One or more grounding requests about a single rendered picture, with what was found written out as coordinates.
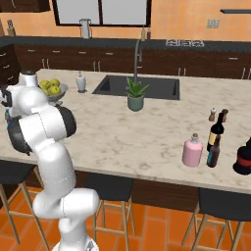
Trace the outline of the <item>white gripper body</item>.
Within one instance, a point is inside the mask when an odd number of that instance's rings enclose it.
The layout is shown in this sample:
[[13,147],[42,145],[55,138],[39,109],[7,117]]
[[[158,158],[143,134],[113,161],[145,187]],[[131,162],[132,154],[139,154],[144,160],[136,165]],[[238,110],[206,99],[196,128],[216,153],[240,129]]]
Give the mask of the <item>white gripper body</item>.
[[6,109],[5,110],[5,120],[6,120],[6,122],[11,122],[14,119],[15,118],[10,115],[9,109]]

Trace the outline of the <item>black wooden-legged bar stool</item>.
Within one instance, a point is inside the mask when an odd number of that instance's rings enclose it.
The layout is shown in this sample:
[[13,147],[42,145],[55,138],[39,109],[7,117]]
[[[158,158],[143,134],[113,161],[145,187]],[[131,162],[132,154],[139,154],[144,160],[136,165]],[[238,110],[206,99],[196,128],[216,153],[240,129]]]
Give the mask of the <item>black wooden-legged bar stool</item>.
[[[230,251],[235,251],[246,222],[251,223],[251,194],[199,188],[198,202],[181,244],[185,243],[194,228],[195,240],[191,251],[224,251],[221,246],[226,231],[229,230]],[[199,244],[206,224],[223,228],[215,248]]]
[[[92,216],[92,234],[96,238],[98,231],[122,235],[125,238],[125,251],[129,251],[127,223],[131,220],[132,234],[135,234],[131,192],[133,179],[124,176],[109,176],[96,173],[86,175],[83,186],[97,191],[100,202]],[[123,230],[106,228],[105,208],[122,210]]]
[[[49,250],[49,245],[47,243],[44,231],[40,224],[38,217],[34,214],[32,209],[32,202],[30,195],[37,194],[37,191],[28,190],[26,187],[25,180],[31,172],[34,172],[40,186],[43,186],[42,179],[39,174],[38,167],[32,164],[18,163],[12,161],[0,160],[0,198],[3,203],[4,209],[8,217],[8,221],[12,228],[16,242],[20,243],[19,235],[13,220],[13,216],[22,217],[22,218],[34,218],[38,231],[40,233],[43,244],[45,245],[46,250]],[[14,184],[18,188],[11,195],[10,198],[7,198],[3,185],[4,184]],[[10,205],[16,196],[22,192],[25,198],[25,201],[30,209],[30,213],[21,213],[18,211],[12,211]]]

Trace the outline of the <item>grey fruit bowl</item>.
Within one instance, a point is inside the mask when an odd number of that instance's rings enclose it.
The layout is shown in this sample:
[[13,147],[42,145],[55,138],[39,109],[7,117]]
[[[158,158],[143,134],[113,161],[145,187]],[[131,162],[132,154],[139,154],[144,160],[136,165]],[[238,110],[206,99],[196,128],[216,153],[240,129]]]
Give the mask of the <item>grey fruit bowl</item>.
[[61,88],[61,93],[60,94],[56,94],[56,95],[52,95],[50,93],[50,96],[47,96],[46,94],[46,97],[48,98],[48,101],[49,102],[57,102],[59,101],[60,99],[62,99],[64,97],[64,95],[66,94],[66,92],[68,91],[69,87],[64,84],[64,83],[61,83],[59,85],[59,87]]

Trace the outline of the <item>white ceramic vase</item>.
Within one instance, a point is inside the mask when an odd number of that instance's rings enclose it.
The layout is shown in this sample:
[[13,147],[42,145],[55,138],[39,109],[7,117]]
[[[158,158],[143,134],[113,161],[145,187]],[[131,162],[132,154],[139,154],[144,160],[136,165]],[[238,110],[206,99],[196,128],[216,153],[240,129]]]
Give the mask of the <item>white ceramic vase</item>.
[[78,75],[76,76],[76,85],[77,85],[77,91],[79,93],[85,92],[86,80],[81,73],[78,73]]

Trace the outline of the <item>grey metal jug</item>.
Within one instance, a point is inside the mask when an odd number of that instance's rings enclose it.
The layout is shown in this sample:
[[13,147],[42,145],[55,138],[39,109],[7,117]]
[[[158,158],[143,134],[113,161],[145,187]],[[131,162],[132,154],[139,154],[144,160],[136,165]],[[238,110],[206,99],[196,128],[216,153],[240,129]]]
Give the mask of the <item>grey metal jug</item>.
[[90,39],[91,38],[91,19],[81,19],[79,21],[79,24],[81,26],[81,36],[84,39]]

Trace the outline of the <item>dark brown base cupboards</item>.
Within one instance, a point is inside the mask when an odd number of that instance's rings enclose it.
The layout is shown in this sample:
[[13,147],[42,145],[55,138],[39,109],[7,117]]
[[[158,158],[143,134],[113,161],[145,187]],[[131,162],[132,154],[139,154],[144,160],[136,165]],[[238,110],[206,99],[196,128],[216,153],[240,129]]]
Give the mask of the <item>dark brown base cupboards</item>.
[[[81,70],[133,74],[134,48],[77,46],[12,46],[21,70]],[[137,72],[146,75],[177,75],[251,80],[251,53],[189,50],[142,50]]]

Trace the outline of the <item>grey-green plant pot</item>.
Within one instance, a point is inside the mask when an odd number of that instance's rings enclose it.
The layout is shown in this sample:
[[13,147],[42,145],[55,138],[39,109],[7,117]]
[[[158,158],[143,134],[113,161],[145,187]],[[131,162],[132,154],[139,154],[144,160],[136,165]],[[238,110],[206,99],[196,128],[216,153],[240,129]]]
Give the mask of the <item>grey-green plant pot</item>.
[[144,105],[144,97],[127,97],[127,106],[133,112],[138,112],[143,108]]

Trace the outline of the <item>green leafy plant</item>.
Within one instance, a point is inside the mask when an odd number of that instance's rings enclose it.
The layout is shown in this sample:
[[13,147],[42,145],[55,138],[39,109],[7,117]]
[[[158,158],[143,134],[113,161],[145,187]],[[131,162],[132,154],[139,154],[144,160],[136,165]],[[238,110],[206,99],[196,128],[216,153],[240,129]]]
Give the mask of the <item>green leafy plant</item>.
[[135,84],[129,77],[126,79],[129,90],[126,93],[131,97],[140,97],[145,94],[145,90],[148,88],[148,85],[142,86],[141,82],[139,81]]

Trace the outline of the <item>grey tall tap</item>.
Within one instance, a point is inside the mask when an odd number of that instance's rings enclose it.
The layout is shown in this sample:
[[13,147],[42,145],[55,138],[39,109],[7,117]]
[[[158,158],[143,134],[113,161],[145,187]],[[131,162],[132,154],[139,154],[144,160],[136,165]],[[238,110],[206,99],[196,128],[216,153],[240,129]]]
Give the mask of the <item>grey tall tap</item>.
[[135,84],[137,84],[137,66],[139,62],[142,62],[141,39],[136,41],[134,50],[133,80]]

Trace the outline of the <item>black framed window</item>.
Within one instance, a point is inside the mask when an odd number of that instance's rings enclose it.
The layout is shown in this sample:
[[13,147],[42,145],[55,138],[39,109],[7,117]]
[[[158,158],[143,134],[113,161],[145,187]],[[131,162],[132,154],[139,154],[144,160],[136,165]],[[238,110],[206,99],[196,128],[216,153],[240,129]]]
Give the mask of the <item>black framed window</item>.
[[56,25],[149,26],[152,0],[52,0]]

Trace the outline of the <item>dark sink basin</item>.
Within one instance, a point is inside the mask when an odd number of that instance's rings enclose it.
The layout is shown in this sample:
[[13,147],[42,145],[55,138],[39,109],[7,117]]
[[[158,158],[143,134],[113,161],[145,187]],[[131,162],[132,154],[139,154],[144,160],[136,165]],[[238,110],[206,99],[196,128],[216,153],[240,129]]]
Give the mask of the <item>dark sink basin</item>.
[[[144,91],[146,98],[179,100],[179,80],[174,78],[142,77],[137,78],[141,86],[147,86]],[[93,94],[126,96],[129,91],[126,77],[123,75],[106,75]]]

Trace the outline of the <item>pink bottle with cork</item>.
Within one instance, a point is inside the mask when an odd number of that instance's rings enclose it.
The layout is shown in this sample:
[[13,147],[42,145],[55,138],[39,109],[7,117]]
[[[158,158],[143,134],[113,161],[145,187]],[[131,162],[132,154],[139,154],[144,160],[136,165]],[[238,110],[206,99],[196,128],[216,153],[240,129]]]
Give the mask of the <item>pink bottle with cork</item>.
[[199,140],[197,133],[193,133],[189,139],[184,142],[182,162],[191,168],[198,167],[203,151],[203,144]]

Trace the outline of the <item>hob with white rings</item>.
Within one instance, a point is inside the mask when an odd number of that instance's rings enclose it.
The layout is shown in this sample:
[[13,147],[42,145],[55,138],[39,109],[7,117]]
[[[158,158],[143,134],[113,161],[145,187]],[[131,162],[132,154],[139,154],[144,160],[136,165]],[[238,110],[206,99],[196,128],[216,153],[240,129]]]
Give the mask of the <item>hob with white rings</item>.
[[166,46],[171,47],[204,47],[203,40],[189,40],[189,39],[167,39]]

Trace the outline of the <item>dark wine bottle yellow label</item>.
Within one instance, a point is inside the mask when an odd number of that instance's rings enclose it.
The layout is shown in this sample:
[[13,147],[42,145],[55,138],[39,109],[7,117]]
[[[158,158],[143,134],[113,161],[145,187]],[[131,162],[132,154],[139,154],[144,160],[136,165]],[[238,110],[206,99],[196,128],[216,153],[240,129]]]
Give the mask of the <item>dark wine bottle yellow label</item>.
[[223,118],[224,114],[219,113],[217,122],[211,126],[207,144],[207,151],[210,151],[211,147],[214,145],[216,137],[222,136],[224,134],[225,128],[223,126]]

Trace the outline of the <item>small brown glass bottle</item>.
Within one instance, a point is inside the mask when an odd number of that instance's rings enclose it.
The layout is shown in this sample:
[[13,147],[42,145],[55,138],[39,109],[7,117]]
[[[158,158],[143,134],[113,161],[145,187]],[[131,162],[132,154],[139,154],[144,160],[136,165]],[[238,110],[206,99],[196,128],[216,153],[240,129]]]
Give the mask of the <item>small brown glass bottle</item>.
[[220,155],[220,140],[221,137],[218,135],[215,139],[214,145],[210,149],[207,159],[207,166],[210,168],[214,168],[218,162]]

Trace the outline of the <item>black bottle red band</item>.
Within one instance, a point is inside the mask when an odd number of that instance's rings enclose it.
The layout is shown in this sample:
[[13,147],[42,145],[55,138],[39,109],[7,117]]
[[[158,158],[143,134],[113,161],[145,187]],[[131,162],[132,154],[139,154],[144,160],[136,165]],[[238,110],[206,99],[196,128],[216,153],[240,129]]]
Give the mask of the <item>black bottle red band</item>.
[[232,167],[240,175],[251,174],[251,137],[244,146],[238,148],[236,162]]

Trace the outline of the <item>dark brown wall cupboard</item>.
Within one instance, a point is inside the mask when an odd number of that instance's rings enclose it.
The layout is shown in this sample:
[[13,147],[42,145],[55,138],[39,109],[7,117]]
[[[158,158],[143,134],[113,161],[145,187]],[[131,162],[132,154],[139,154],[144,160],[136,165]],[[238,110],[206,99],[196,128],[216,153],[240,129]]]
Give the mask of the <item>dark brown wall cupboard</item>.
[[0,0],[2,13],[42,13],[49,10],[49,0]]

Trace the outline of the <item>dark wall shelf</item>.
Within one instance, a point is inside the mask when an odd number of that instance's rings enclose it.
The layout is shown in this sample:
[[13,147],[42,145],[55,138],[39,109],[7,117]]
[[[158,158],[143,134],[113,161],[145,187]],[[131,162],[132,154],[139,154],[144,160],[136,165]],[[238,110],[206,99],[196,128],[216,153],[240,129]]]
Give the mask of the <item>dark wall shelf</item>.
[[223,14],[251,15],[251,9],[220,9]]

